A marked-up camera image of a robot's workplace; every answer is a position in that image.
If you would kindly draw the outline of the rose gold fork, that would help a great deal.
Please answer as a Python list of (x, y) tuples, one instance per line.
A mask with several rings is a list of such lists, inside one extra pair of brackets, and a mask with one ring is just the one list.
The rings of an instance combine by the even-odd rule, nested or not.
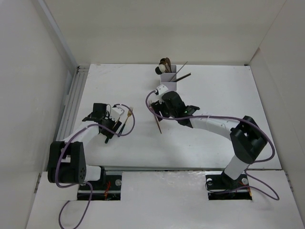
[[(149, 105), (149, 108), (152, 110), (153, 107), (152, 107), (152, 100), (148, 100), (148, 105)], [(162, 131), (161, 131), (161, 127), (160, 127), (160, 124), (159, 124), (159, 121), (158, 121), (158, 118), (154, 115), (154, 119), (155, 119), (155, 122), (157, 124), (157, 127), (159, 129), (159, 132), (160, 134), (162, 134)]]

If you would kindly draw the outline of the black spoon wooden handle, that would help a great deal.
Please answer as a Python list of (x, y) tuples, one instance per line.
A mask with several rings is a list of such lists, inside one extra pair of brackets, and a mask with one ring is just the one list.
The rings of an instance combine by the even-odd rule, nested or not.
[(159, 67), (155, 68), (155, 72), (156, 72), (157, 75), (161, 75), (162, 74), (162, 71), (160, 70)]

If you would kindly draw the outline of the beige spoon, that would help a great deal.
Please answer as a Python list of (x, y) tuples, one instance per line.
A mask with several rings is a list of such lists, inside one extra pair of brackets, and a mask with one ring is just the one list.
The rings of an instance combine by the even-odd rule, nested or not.
[(163, 62), (159, 63), (158, 67), (161, 73), (166, 72), (166, 64), (164, 64)]

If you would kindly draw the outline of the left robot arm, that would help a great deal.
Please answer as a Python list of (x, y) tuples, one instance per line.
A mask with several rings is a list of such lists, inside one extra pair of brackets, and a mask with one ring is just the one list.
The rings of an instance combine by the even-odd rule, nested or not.
[(51, 143), (48, 181), (78, 185), (90, 181), (94, 188), (104, 188), (107, 178), (103, 175), (102, 167), (87, 165), (85, 147), (99, 134), (110, 140), (121, 126), (120, 117), (123, 114), (124, 110), (118, 106), (94, 103), (92, 112), (82, 119), (75, 132)]

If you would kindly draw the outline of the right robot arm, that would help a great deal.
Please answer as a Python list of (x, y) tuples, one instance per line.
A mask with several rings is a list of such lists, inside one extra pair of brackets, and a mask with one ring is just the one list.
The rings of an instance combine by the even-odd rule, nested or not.
[(226, 190), (236, 188), (238, 178), (255, 162), (267, 144), (265, 134), (253, 118), (204, 114), (198, 106), (185, 105), (175, 91), (155, 90), (154, 94), (158, 100), (151, 104), (151, 110), (158, 120), (174, 120), (182, 126), (209, 131), (231, 141), (234, 156), (222, 171), (220, 183)]

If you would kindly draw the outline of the white three-compartment utensil holder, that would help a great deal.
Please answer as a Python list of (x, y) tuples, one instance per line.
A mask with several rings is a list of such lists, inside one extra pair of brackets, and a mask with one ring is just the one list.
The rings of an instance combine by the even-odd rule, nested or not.
[(177, 66), (174, 64), (171, 66), (171, 73), (162, 73), (160, 75), (160, 82), (164, 84), (170, 91), (177, 90), (177, 83), (174, 82), (176, 80), (176, 72)]

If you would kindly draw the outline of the aluminium rail left side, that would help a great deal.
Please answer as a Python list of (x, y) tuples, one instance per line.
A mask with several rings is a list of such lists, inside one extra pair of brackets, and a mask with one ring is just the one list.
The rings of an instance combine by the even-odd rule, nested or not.
[(83, 65), (78, 66), (73, 75), (67, 76), (54, 141), (64, 139), (73, 131), (88, 72), (89, 66)]

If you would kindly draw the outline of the aluminium rail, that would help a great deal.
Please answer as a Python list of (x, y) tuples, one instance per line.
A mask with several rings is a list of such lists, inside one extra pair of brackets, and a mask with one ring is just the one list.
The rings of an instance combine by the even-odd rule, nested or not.
[(73, 131), (88, 72), (89, 66), (83, 65), (78, 66), (73, 75), (67, 76), (54, 141), (64, 139)]
[(108, 171), (128, 171), (128, 172), (153, 172), (153, 171), (208, 171), (208, 172), (222, 172), (223, 168), (163, 168), (163, 167), (105, 167)]

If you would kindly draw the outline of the aluminium rail front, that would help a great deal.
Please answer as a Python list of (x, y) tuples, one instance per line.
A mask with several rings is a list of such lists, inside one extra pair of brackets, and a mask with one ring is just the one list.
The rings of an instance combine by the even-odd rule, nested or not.
[(222, 172), (223, 168), (163, 168), (163, 167), (105, 167), (108, 171), (128, 171), (128, 172), (153, 172), (153, 171), (208, 171), (208, 172)]

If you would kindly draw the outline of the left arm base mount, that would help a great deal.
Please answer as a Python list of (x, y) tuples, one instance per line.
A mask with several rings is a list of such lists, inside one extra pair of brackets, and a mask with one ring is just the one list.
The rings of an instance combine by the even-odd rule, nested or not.
[(77, 200), (112, 201), (121, 199), (122, 173), (104, 167), (86, 166), (84, 184), (79, 185)]

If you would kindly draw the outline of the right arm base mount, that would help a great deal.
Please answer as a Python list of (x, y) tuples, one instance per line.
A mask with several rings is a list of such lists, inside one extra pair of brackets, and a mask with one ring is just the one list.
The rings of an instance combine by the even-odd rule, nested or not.
[(205, 188), (209, 200), (252, 200), (248, 177), (242, 173), (232, 180), (224, 172), (205, 173)]

